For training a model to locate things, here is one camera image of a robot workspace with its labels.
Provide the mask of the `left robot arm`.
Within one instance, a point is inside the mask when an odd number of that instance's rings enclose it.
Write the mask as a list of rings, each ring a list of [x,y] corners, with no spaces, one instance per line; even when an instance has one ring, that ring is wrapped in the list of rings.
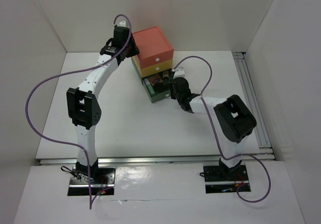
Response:
[[[126,22],[114,26],[113,38],[101,49],[96,68],[77,88],[66,93],[68,116],[75,126],[78,151],[76,171],[87,183],[94,183],[99,177],[98,157],[95,150],[95,128],[102,117],[98,96],[111,74],[120,63],[139,53],[132,33]]]

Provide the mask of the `brown eyeshadow palette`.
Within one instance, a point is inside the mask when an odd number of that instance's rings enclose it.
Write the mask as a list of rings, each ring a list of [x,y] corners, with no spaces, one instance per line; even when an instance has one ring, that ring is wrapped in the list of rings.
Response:
[[[158,74],[149,76],[148,80],[151,83],[151,85],[155,85],[155,84],[157,84],[159,82],[162,82],[162,79]]]

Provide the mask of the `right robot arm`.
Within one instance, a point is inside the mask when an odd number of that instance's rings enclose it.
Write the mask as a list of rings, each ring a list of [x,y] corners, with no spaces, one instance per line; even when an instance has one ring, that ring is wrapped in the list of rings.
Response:
[[[221,154],[219,174],[231,180],[241,166],[248,137],[257,126],[257,121],[238,95],[228,98],[203,97],[192,93],[188,81],[177,77],[170,83],[171,98],[189,113],[207,114]]]

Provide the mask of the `square black compact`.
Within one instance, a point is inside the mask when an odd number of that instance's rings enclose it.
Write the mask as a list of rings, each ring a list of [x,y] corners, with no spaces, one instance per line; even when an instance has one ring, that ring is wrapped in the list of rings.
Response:
[[[169,78],[164,78],[163,79],[163,84],[164,84],[164,88],[165,90],[170,90],[172,87],[172,80]]]

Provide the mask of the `tan foundation bottle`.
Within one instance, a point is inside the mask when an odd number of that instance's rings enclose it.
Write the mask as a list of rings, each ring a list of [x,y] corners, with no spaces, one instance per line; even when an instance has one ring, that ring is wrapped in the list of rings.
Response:
[[[170,80],[171,70],[163,71],[163,81],[168,82]]]

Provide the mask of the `coral red top drawer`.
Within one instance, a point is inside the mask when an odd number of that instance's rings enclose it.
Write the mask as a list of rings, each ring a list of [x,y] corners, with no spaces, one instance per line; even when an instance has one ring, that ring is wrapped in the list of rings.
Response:
[[[147,68],[157,63],[171,60],[174,49],[158,27],[152,27],[133,33],[139,49],[137,55],[140,68]]]

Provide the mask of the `round black compact jar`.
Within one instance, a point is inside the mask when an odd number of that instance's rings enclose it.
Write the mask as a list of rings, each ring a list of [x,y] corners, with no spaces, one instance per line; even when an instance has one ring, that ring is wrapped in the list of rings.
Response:
[[[162,82],[156,83],[153,88],[157,93],[166,91],[166,87]]]

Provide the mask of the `mint green tube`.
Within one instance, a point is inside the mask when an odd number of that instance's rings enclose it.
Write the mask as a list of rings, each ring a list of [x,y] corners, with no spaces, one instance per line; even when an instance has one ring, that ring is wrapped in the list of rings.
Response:
[[[150,84],[150,82],[148,81],[145,84],[146,84],[146,87],[148,89],[148,92],[149,92],[150,96],[154,96],[155,95],[155,91],[154,91],[152,85]]]

